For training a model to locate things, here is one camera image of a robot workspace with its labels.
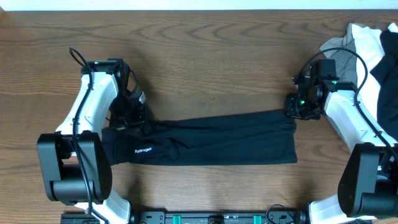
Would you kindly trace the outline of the black polo shirt with logo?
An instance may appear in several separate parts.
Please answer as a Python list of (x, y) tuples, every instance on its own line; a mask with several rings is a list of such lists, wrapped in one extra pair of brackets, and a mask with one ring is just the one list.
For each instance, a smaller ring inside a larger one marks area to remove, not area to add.
[(297, 162), (296, 124), (282, 110), (179, 121), (148, 121), (140, 129), (104, 129), (111, 165), (272, 165)]

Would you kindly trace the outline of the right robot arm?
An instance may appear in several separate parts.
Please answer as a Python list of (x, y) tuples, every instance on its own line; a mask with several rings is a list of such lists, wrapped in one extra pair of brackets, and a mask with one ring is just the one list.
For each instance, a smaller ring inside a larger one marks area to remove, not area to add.
[(309, 203), (308, 223), (371, 223), (397, 216), (397, 141), (373, 119), (356, 85), (341, 81), (335, 61), (319, 59), (293, 79), (285, 113), (293, 119), (325, 116), (350, 150), (338, 192)]

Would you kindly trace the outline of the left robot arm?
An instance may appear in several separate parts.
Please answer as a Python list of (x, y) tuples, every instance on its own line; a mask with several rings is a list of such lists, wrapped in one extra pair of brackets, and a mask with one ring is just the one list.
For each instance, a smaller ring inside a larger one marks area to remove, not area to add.
[(101, 142), (109, 130), (141, 129), (147, 121), (145, 94), (128, 90), (129, 65), (121, 58), (86, 62), (81, 88), (65, 120), (37, 141), (45, 193), (51, 201), (82, 209), (61, 223), (139, 223), (141, 216), (112, 188), (113, 175)]

